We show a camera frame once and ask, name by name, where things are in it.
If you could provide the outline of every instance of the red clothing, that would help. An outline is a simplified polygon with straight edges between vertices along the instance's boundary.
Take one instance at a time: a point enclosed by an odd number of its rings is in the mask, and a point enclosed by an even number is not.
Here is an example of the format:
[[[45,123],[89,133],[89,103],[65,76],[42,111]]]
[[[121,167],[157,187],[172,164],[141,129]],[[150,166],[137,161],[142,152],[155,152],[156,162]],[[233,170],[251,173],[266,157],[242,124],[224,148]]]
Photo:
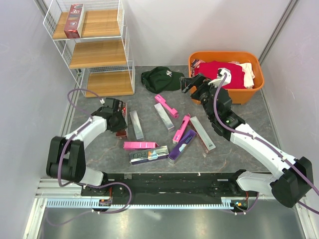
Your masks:
[[[205,77],[212,80],[217,78],[218,69],[227,68],[231,73],[231,81],[228,85],[223,86],[224,89],[245,89],[243,68],[233,63],[212,61],[201,63],[198,68],[195,68],[195,75],[202,73]]]

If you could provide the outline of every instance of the pink box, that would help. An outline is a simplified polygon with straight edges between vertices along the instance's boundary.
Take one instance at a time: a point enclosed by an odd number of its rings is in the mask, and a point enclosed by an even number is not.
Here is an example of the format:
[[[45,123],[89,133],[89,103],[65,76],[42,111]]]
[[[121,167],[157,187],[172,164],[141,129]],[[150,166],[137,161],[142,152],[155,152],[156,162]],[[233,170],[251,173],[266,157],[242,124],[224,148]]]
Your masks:
[[[190,119],[190,115],[187,114],[186,116],[184,116],[183,121],[179,127],[179,129],[177,130],[176,134],[174,135],[173,138],[173,143],[176,144],[180,141],[180,139],[183,137],[184,131],[188,125]]]
[[[157,148],[159,145],[155,142],[124,142],[124,150],[139,150]]]
[[[167,109],[171,116],[173,116],[174,118],[179,117],[177,110],[169,107],[168,104],[166,104],[166,100],[160,94],[155,96],[155,101],[157,103],[160,103],[165,109]]]

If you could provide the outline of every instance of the robotic arm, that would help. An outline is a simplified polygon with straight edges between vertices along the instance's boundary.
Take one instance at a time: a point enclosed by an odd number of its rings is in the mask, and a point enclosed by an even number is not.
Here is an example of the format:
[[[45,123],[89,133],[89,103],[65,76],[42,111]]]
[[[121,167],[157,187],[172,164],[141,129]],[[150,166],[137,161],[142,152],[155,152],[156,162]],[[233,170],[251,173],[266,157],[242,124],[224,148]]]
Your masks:
[[[66,157],[68,154],[68,158],[63,159],[61,178],[94,186],[99,186],[102,182],[107,182],[106,173],[86,167],[84,149],[99,134],[107,130],[110,132],[118,132],[126,129],[127,124],[123,117],[123,111],[125,110],[122,101],[105,98],[103,106],[93,112],[91,114],[92,118],[88,119],[82,126],[64,137],[54,137],[50,144],[46,174],[57,178],[62,149],[67,140],[73,135],[76,135],[67,146],[66,154],[63,156]],[[80,129],[88,123],[89,125],[80,131]]]
[[[213,81],[202,74],[198,74],[193,78],[181,77],[180,81],[183,93],[188,92],[192,87],[196,87],[196,90],[190,96],[192,99],[200,101],[215,132],[248,151],[271,172],[271,174],[260,174],[239,170],[233,176],[231,191],[235,195],[239,193],[240,189],[261,192],[266,195],[272,194],[284,206],[293,207],[311,187],[271,147],[280,152],[284,159],[291,162],[313,183],[311,162],[305,157],[296,159],[282,152],[255,133],[242,118],[231,111],[232,100],[227,90],[220,88],[216,101],[217,113],[222,123],[232,130],[222,126],[216,117],[213,107],[217,86],[222,82],[222,76],[226,77],[224,85],[231,81],[231,74],[225,68],[219,69],[219,78]],[[248,133],[253,137],[236,131]]]

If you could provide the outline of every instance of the red box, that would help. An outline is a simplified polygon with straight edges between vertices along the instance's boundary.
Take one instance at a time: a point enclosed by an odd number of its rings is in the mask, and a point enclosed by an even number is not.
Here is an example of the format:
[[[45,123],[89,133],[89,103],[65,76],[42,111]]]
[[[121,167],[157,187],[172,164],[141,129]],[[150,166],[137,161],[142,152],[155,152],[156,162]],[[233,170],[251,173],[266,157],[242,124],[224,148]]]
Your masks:
[[[67,38],[80,38],[85,18],[84,4],[72,4],[64,26]]]

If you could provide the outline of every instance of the orange laundry basket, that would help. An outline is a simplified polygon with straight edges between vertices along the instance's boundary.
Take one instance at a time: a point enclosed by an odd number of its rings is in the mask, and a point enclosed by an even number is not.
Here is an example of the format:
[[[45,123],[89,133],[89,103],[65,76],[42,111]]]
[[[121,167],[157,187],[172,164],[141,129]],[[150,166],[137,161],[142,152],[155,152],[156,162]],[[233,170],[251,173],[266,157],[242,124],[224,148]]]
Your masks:
[[[199,51],[191,54],[188,61],[189,76],[191,77],[190,65],[194,59],[203,60],[205,62],[220,61],[220,62],[231,62],[238,61],[239,63],[252,64],[254,78],[254,87],[252,89],[228,89],[228,94],[234,104],[244,104],[248,102],[256,91],[260,90],[265,83],[259,61],[253,54],[244,51]],[[200,101],[193,100],[196,104],[200,104]]]

